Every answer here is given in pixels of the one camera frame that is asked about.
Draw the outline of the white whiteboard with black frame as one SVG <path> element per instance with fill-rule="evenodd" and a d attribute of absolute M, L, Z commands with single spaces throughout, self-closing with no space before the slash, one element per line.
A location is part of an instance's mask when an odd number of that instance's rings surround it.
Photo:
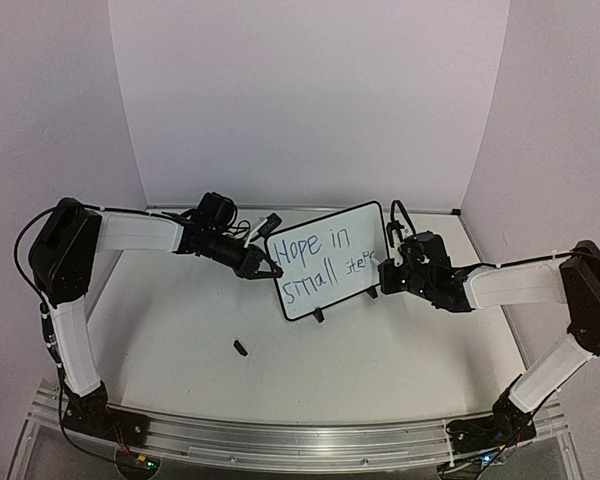
<path fill-rule="evenodd" d="M 378 266 L 389 248 L 382 207 L 369 201 L 273 233 L 266 252 L 283 275 L 275 280 L 285 320 L 324 311 L 360 294 L 378 297 Z"/>

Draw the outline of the blue marker cap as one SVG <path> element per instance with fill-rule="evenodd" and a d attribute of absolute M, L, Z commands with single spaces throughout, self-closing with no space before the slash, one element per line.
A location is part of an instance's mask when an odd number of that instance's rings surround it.
<path fill-rule="evenodd" d="M 246 357 L 248 355 L 246 348 L 238 339 L 233 342 L 233 347 L 242 357 Z"/>

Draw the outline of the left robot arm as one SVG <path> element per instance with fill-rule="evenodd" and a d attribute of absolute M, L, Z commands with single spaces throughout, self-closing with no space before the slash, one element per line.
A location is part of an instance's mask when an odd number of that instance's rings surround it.
<path fill-rule="evenodd" d="M 108 405 L 106 386 L 97 371 L 87 328 L 86 295 L 97 254 L 106 251 L 155 251 L 195 255 L 231 269 L 244 280 L 283 275 L 256 242 L 281 223 L 272 213 L 239 237 L 235 203 L 206 193 L 197 207 L 182 213 L 151 213 L 99 207 L 64 198 L 46 213 L 46 222 L 28 254 L 32 285 L 41 298 L 45 344 L 66 392 L 64 418 L 74 429 L 121 440 L 137 422 Z"/>

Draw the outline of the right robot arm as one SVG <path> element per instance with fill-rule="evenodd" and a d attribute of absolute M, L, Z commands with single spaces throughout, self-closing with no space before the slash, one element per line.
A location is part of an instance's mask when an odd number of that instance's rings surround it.
<path fill-rule="evenodd" d="M 490 414 L 454 420 L 446 428 L 453 449 L 468 453 L 507 447 L 535 434 L 543 403 L 581 367 L 600 356 L 600 249 L 583 240 L 567 252 L 504 264 L 455 267 L 443 238 L 431 231 L 405 236 L 388 224 L 396 255 L 379 267 L 383 294 L 409 293 L 450 313 L 518 304 L 564 304 L 565 335 L 498 397 Z"/>

